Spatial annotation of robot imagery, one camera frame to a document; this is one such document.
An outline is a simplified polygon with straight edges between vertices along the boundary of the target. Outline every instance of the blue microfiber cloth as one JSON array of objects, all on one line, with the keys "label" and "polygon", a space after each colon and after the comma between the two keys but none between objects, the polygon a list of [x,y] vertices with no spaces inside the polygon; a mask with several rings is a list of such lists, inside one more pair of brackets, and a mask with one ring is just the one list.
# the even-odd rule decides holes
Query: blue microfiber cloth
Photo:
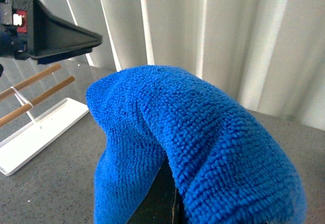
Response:
[{"label": "blue microfiber cloth", "polygon": [[123,70],[90,86],[107,136],[94,175],[94,222],[126,223],[167,156],[185,223],[292,223],[306,214],[302,181],[242,106],[187,71]]}]

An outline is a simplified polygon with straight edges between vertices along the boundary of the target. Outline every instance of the black object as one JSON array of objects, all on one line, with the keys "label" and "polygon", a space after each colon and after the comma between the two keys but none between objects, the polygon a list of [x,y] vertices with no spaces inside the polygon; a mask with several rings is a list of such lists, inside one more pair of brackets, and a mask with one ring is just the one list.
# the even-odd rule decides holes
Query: black object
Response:
[{"label": "black object", "polygon": [[0,57],[48,64],[101,43],[101,35],[53,16],[39,0],[0,0]]},{"label": "black object", "polygon": [[182,224],[183,206],[168,159],[159,169],[145,199],[127,224]]},{"label": "black object", "polygon": [[0,64],[0,77],[1,77],[1,75],[2,75],[3,72],[4,72],[4,67],[1,66],[1,64]]}]

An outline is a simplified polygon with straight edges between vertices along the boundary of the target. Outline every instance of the white tray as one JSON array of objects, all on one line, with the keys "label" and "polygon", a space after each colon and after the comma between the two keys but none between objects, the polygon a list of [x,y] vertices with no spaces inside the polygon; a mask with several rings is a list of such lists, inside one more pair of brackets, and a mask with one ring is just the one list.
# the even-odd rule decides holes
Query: white tray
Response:
[{"label": "white tray", "polygon": [[41,129],[30,122],[0,143],[0,171],[6,176],[15,173],[88,111],[85,104],[71,98],[57,103],[36,118]]}]

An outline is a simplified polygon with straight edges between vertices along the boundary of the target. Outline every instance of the speckled gray surface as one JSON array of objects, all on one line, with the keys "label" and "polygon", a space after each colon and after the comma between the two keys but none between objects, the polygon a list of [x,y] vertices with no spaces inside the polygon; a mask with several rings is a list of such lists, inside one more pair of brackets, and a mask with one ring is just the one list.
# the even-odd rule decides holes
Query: speckled gray surface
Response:
[{"label": "speckled gray surface", "polygon": [[[86,88],[110,73],[70,61],[61,63],[60,74],[36,84],[24,94],[31,99],[69,74],[76,77],[76,82],[37,106],[36,116],[65,97],[84,102]],[[26,64],[6,66],[7,77],[1,78],[0,90],[44,69],[31,61]],[[17,66],[23,76],[14,76]],[[0,116],[13,108],[17,108],[14,99],[1,102]],[[325,223],[325,132],[256,112],[252,114],[280,143],[301,174],[309,207],[306,223]],[[27,122],[28,117],[21,116],[2,127],[0,141]],[[105,134],[87,114],[14,175],[0,175],[0,223],[92,223],[93,172],[105,140]]]}]

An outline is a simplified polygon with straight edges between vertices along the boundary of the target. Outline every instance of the wooden dowel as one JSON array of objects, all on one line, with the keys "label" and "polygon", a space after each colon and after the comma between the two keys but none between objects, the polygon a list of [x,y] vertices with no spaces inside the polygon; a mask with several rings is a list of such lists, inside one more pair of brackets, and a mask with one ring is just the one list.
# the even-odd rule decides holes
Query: wooden dowel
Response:
[{"label": "wooden dowel", "polygon": [[[40,73],[37,73],[34,76],[27,78],[26,80],[16,84],[14,87],[16,90],[25,89],[26,87],[45,78],[46,76],[50,75],[51,73],[54,73],[55,71],[59,70],[60,68],[61,68],[61,65],[59,63],[57,63],[57,64],[41,71]],[[0,101],[4,100],[5,98],[7,98],[9,96],[12,96],[14,93],[15,93],[15,91],[13,89],[8,88],[7,90],[0,93]]]},{"label": "wooden dowel", "polygon": [[[63,89],[70,83],[72,83],[75,80],[73,76],[63,80],[50,90],[46,91],[45,93],[39,95],[35,99],[31,101],[31,103],[35,106],[39,104],[40,102],[44,101],[45,99],[49,98],[51,95],[54,93],[58,92],[59,90]],[[30,104],[23,105],[22,107],[19,107],[18,109],[14,110],[13,112],[9,113],[8,115],[4,116],[3,118],[0,119],[0,127],[3,125],[6,125],[8,122],[12,121],[13,119],[17,118],[18,116],[24,114],[28,110],[30,110],[32,107]]]}]

